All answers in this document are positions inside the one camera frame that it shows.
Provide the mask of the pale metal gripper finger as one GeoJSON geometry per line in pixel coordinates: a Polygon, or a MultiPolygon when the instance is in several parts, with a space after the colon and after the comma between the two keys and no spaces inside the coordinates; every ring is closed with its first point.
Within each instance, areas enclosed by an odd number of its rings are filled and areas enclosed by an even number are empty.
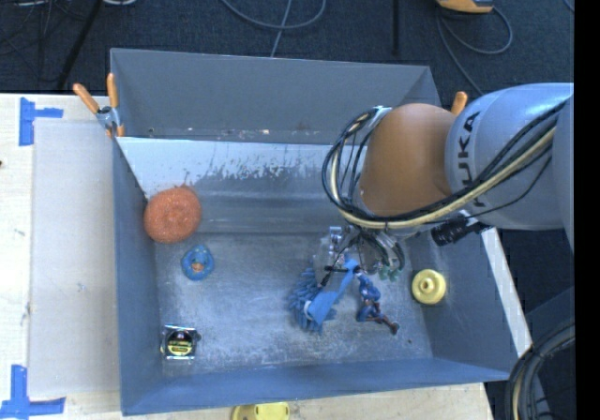
{"type": "Polygon", "coordinates": [[[320,245],[320,263],[322,267],[334,266],[341,262],[347,232],[345,227],[334,226],[322,238],[320,245]]]}
{"type": "Polygon", "coordinates": [[[343,242],[338,248],[337,267],[339,269],[354,270],[358,265],[357,240],[343,242]]]}

